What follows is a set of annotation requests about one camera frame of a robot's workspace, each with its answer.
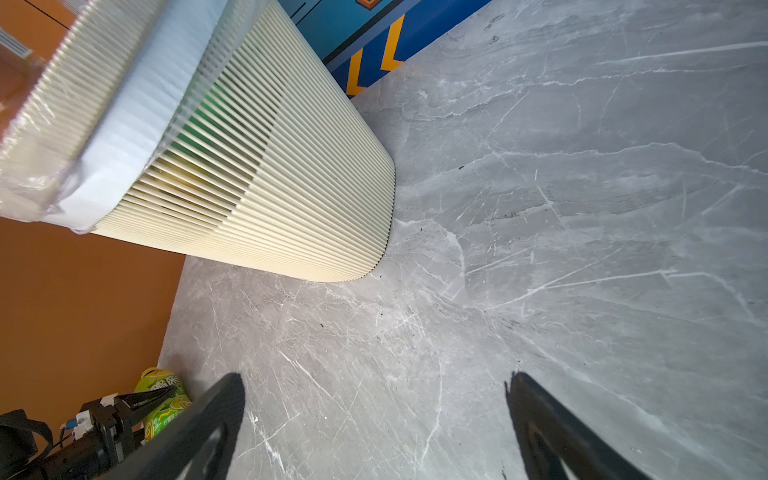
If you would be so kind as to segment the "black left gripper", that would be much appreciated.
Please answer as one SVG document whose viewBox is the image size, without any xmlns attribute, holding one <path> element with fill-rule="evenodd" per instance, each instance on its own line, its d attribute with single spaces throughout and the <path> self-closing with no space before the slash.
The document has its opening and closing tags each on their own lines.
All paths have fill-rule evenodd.
<svg viewBox="0 0 768 480">
<path fill-rule="evenodd" d="M 144 419 L 176 393 L 174 386 L 119 395 L 115 407 L 88 411 L 92 427 L 79 439 L 54 451 L 48 425 L 22 410 L 1 416 L 3 479 L 95 479 L 120 463 L 119 444 L 146 439 Z"/>
</svg>

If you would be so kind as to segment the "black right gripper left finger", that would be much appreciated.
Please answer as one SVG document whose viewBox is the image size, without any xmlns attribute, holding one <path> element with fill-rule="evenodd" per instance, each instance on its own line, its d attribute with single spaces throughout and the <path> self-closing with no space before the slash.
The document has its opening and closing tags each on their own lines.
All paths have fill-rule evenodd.
<svg viewBox="0 0 768 480">
<path fill-rule="evenodd" d="M 245 409 L 238 373 L 228 373 L 157 437 L 105 479 L 224 479 L 235 451 Z"/>
</svg>

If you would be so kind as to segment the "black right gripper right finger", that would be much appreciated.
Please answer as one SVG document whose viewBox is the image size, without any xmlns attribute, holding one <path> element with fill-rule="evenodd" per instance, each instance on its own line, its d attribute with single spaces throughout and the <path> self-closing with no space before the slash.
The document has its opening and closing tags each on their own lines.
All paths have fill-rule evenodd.
<svg viewBox="0 0 768 480">
<path fill-rule="evenodd" d="M 506 400 L 530 479 L 646 479 L 525 372 L 506 383 Z"/>
</svg>

